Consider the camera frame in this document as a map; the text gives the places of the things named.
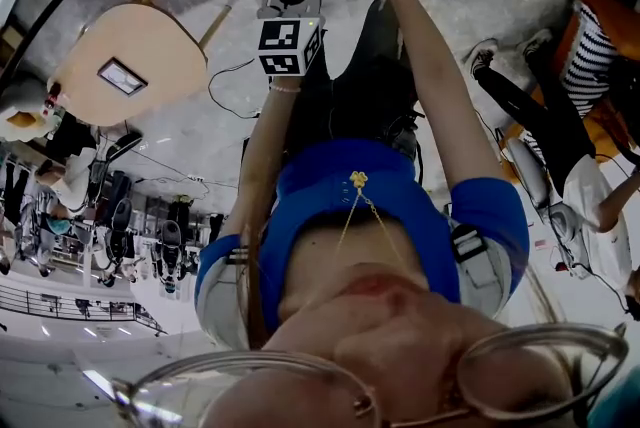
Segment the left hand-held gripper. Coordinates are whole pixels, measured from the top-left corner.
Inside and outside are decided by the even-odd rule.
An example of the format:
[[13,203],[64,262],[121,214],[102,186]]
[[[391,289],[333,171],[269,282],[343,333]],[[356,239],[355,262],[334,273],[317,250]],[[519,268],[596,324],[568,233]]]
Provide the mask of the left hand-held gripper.
[[322,44],[325,18],[283,16],[278,11],[296,7],[299,11],[319,11],[321,0],[264,0],[257,12],[262,23],[257,57],[264,73],[271,77],[303,77]]

